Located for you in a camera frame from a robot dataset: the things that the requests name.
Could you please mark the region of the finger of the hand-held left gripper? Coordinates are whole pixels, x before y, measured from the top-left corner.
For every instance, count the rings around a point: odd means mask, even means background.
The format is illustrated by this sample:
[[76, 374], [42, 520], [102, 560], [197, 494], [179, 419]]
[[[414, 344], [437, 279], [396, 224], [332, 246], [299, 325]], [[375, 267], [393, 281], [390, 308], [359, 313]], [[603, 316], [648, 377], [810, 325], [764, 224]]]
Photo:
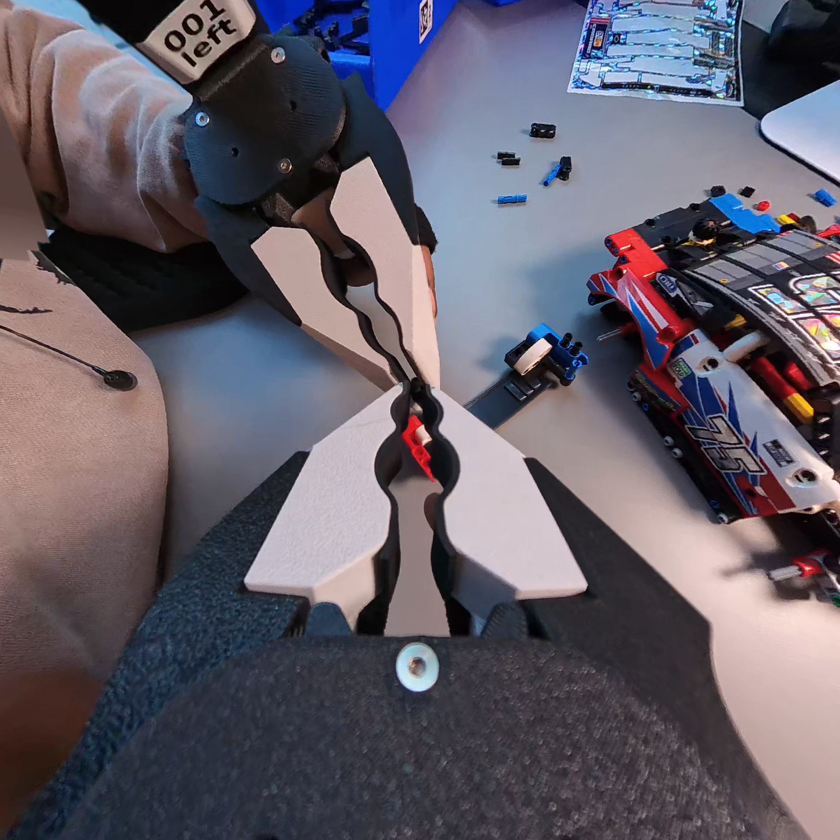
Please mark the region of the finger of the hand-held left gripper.
[[422, 247], [411, 241], [370, 157], [341, 174], [330, 212], [341, 234], [360, 246], [371, 262], [376, 293], [392, 313], [416, 375], [440, 386], [436, 322]]
[[370, 318], [348, 301], [338, 261], [319, 237], [302, 227], [270, 227], [251, 248], [305, 333], [383, 391], [408, 382]]

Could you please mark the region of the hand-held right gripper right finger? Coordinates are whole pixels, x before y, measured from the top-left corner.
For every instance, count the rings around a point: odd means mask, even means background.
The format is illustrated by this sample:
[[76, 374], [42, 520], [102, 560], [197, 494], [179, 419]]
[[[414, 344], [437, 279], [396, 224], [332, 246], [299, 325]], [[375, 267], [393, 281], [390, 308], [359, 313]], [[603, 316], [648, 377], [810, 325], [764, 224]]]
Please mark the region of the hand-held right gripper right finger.
[[434, 506], [432, 569], [453, 636], [499, 604], [586, 591], [587, 580], [525, 456], [462, 405], [420, 387], [429, 452], [442, 493]]

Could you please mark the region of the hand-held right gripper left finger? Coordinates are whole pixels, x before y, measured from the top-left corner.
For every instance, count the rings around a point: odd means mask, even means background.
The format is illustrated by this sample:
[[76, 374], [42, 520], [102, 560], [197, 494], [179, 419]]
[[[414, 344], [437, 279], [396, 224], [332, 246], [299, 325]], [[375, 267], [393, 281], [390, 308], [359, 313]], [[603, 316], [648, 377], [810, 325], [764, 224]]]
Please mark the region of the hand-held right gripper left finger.
[[403, 462], [411, 386], [396, 385], [316, 443], [245, 575], [250, 592], [330, 602], [383, 635], [401, 552], [389, 486]]

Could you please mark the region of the black lego spoiler assembly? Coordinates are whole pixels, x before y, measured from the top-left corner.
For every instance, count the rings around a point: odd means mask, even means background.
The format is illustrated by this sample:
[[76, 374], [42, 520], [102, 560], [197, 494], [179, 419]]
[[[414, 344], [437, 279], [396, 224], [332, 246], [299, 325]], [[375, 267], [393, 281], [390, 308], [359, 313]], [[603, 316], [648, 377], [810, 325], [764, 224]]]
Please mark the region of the black lego spoiler assembly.
[[498, 429], [541, 394], [570, 386], [588, 363], [582, 342], [572, 333], [559, 334], [541, 323], [506, 353], [507, 372], [465, 409]]

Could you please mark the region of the person's left forearm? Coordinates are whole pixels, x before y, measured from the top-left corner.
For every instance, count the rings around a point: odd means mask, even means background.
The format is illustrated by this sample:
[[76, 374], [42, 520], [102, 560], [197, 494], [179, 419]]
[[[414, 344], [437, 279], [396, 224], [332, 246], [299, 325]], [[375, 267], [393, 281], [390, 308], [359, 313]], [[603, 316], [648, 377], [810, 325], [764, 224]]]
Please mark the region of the person's left forearm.
[[160, 253], [205, 241], [183, 152], [190, 101], [101, 36], [2, 2], [2, 111], [48, 227]]

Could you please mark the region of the red white blue lego car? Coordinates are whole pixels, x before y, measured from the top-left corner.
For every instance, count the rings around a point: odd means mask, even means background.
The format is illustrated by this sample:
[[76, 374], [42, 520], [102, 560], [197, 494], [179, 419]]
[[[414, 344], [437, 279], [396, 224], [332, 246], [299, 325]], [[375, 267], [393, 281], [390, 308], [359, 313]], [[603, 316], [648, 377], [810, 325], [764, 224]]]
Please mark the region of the red white blue lego car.
[[626, 387], [719, 522], [786, 516], [811, 548], [768, 572], [838, 606], [838, 224], [727, 192], [605, 237], [588, 302], [641, 350]]

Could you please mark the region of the person's left hand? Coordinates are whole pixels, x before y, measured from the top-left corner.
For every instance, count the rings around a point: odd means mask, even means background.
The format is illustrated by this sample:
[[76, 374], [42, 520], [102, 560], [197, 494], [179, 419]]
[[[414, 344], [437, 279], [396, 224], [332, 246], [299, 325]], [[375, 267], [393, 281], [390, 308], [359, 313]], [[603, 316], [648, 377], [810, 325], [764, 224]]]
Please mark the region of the person's left hand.
[[[329, 203], [333, 196], [327, 191], [313, 198], [308, 204], [296, 210], [290, 220], [292, 223], [306, 228], [310, 233], [318, 236], [332, 251], [343, 260], [343, 271], [346, 284], [353, 287], [370, 285], [372, 274], [361, 257], [355, 255], [344, 242], [342, 235], [329, 215]], [[429, 297], [433, 315], [438, 315], [436, 299], [435, 272], [433, 255], [437, 247], [437, 239], [424, 211], [416, 206], [418, 232], [421, 235], [421, 249], [425, 265]]]

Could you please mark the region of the blue bin with tag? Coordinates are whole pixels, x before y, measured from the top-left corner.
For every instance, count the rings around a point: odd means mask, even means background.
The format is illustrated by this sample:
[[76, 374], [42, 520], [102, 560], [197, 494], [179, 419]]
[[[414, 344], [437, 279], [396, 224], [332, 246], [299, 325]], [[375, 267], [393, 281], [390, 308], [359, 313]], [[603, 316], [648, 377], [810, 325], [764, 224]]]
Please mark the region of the blue bin with tag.
[[456, 1], [257, 1], [271, 32], [321, 39], [340, 79], [360, 76], [387, 109]]

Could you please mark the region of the black wrist rest pad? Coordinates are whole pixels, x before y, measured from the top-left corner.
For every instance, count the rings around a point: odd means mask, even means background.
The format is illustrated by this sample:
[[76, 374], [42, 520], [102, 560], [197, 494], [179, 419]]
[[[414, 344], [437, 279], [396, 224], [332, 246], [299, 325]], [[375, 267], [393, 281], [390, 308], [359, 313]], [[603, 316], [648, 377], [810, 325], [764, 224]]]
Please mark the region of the black wrist rest pad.
[[60, 227], [41, 252], [126, 333], [209, 316], [249, 294], [207, 242], [160, 253]]

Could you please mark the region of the shiny sticker sheet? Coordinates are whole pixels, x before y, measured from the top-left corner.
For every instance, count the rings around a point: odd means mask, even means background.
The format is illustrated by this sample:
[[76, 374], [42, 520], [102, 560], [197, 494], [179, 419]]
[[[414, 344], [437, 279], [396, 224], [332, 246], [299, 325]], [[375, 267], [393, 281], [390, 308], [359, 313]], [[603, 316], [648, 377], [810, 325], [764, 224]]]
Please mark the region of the shiny sticker sheet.
[[741, 1], [590, 1], [569, 93], [740, 108]]

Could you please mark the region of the black desk mat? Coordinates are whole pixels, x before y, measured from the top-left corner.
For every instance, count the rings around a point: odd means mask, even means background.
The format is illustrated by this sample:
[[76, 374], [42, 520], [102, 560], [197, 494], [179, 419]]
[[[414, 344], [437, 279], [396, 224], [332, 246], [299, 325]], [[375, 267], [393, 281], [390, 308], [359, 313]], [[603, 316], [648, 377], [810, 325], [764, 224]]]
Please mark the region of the black desk mat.
[[774, 58], [767, 51], [771, 25], [782, 6], [747, 2], [741, 31], [744, 109], [754, 118], [838, 80], [838, 64]]

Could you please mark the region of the black electronic device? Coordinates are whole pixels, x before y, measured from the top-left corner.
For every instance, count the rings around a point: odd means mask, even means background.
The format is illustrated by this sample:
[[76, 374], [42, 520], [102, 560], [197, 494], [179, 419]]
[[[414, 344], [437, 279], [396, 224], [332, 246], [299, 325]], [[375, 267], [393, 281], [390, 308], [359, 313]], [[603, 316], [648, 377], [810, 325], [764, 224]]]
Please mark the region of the black electronic device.
[[771, 25], [767, 51], [783, 60], [838, 64], [839, 2], [785, 2]]

